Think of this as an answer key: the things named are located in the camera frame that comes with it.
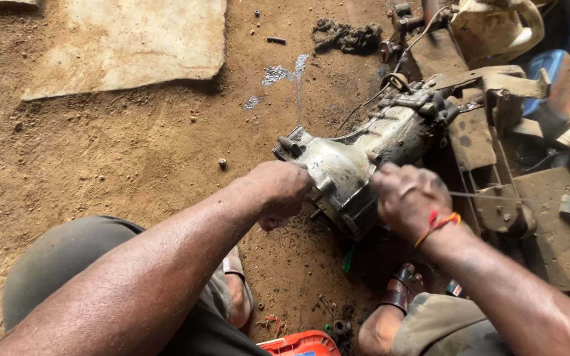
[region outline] sandy ground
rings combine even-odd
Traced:
[[[310,31],[318,17],[353,25],[375,22],[385,37],[392,32],[384,0],[230,0],[227,62],[217,80],[21,103],[29,74],[37,68],[33,59],[51,41],[45,28],[53,6],[48,1],[42,12],[0,14],[0,335],[3,283],[43,231],[93,214],[151,227],[273,159],[276,136],[297,125],[296,81],[262,87],[264,68],[292,70],[299,54],[311,53]],[[286,37],[288,44],[268,44],[265,36]],[[376,56],[332,51],[310,57],[301,87],[305,129],[333,135],[342,118],[377,91],[378,68]],[[243,110],[252,95],[265,99]],[[13,130],[16,122],[23,125],[19,132]],[[218,158],[227,159],[226,171],[219,169]],[[359,247],[354,271],[345,274],[340,264],[348,241],[322,219],[310,220],[312,212],[305,205],[283,230],[267,234],[255,226],[241,241],[255,301],[266,305],[255,310],[246,328],[253,340],[274,337],[275,326],[255,324],[268,315],[280,318],[287,333],[323,328],[331,316],[322,306],[312,311],[318,294],[337,311],[354,305],[357,331],[403,262],[393,256],[409,250],[379,232]],[[365,258],[367,251],[379,263]]]

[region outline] red wire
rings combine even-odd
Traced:
[[[277,323],[279,323],[279,327],[276,328],[276,335],[278,335],[278,334],[279,334],[279,331],[281,330],[281,322],[280,322],[278,319],[276,319],[276,318],[265,317],[265,319],[267,319],[267,320],[274,320],[274,321],[276,321]]]

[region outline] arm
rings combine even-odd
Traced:
[[[411,243],[429,229],[431,211],[452,213],[439,177],[414,166],[386,164],[371,177],[381,218]],[[516,355],[570,355],[570,299],[477,238],[447,224],[420,246],[460,282]]]
[[[254,223],[298,213],[312,186],[293,163],[267,162],[115,247],[0,340],[0,355],[155,355],[226,253]]]

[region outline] foot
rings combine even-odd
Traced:
[[[416,263],[420,272],[428,273],[428,281],[434,280],[434,271],[427,263]],[[424,287],[422,274],[415,273],[415,266],[404,263],[386,287],[386,294],[373,314],[360,328],[358,343],[366,356],[389,356],[393,338],[410,308],[413,298],[424,291],[432,291],[434,285]]]
[[[245,288],[245,275],[239,258],[239,248],[236,246],[224,258],[224,273],[233,301],[233,310],[228,322],[239,329],[248,322],[252,305]]]

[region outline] blue container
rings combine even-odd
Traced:
[[[540,123],[545,139],[553,140],[570,119],[570,54],[552,49],[534,56],[527,77],[537,80],[540,69],[546,69],[551,81],[551,94],[546,99],[527,99],[522,116]]]

